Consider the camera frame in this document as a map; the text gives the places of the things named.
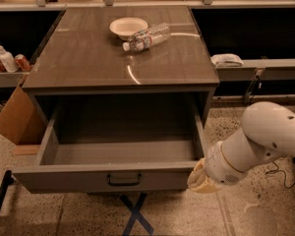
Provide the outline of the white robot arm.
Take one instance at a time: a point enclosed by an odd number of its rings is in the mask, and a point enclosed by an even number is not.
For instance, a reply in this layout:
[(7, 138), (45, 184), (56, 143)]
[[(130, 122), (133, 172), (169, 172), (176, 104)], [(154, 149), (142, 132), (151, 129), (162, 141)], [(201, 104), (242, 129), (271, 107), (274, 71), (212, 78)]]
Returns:
[(187, 185), (194, 192), (213, 193), (284, 155), (295, 156), (295, 113), (276, 103), (257, 102), (245, 109), (234, 134), (209, 148)]

